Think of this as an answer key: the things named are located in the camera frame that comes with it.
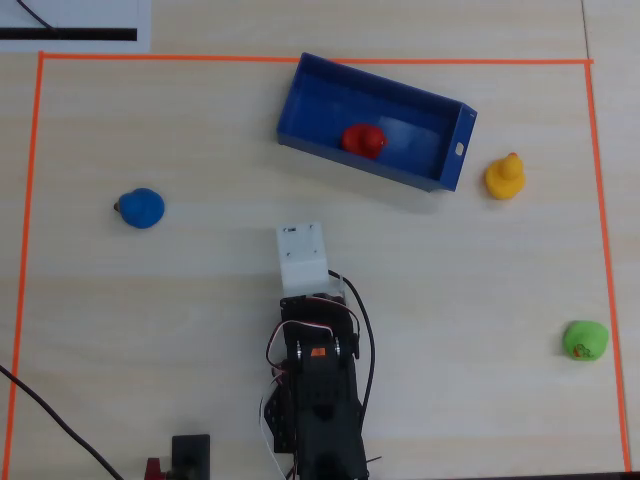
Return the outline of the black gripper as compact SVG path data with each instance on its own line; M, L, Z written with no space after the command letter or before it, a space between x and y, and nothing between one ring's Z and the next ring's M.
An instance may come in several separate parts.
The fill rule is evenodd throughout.
M281 319L327 325L331 328L351 327L351 314L341 296L329 294L283 298L279 303Z

